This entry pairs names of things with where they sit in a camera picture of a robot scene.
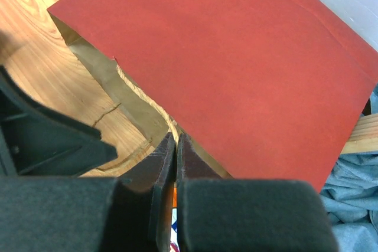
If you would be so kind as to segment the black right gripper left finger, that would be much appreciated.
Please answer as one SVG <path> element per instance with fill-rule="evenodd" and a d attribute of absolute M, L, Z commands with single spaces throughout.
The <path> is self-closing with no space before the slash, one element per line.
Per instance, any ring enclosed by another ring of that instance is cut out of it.
<path fill-rule="evenodd" d="M 168 251 L 175 140 L 117 178 L 1 179 L 2 251 Z"/>

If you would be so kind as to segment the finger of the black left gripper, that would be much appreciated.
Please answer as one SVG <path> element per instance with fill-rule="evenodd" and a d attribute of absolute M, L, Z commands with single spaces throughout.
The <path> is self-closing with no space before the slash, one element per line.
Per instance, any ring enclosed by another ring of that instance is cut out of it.
<path fill-rule="evenodd" d="M 116 157 L 99 130 L 35 101 L 1 67 L 1 176 L 79 176 Z"/>

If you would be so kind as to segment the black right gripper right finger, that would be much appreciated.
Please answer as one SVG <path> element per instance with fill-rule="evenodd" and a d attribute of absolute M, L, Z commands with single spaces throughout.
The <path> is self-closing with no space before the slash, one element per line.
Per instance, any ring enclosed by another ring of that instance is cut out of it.
<path fill-rule="evenodd" d="M 310 184 L 222 178 L 186 134 L 177 148 L 177 233 L 181 251 L 338 250 Z"/>

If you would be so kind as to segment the orange Fox's candy bag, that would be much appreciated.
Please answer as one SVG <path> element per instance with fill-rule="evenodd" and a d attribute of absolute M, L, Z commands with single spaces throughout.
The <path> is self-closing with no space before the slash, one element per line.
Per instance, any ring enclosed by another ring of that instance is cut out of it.
<path fill-rule="evenodd" d="M 177 189 L 174 188 L 171 218 L 170 251 L 179 252 L 177 240 Z"/>

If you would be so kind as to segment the red paper bag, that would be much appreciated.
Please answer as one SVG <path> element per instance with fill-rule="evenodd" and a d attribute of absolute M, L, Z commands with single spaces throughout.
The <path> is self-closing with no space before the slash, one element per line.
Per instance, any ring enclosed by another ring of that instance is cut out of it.
<path fill-rule="evenodd" d="M 235 178 L 324 186 L 377 83 L 377 52 L 319 0 L 59 0 Z"/>

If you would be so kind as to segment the blue crumpled shirt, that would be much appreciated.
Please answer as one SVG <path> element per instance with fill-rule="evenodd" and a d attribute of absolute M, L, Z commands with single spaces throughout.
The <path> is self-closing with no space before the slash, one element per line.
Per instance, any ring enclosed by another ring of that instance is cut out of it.
<path fill-rule="evenodd" d="M 320 196 L 340 251 L 377 251 L 377 137 L 339 156 Z"/>

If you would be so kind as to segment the wooden rack frame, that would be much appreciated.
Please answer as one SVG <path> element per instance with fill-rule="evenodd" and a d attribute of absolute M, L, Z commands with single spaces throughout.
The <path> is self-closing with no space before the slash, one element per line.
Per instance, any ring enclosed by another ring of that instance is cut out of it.
<path fill-rule="evenodd" d="M 359 118 L 342 153 L 377 151 L 377 114 Z"/>

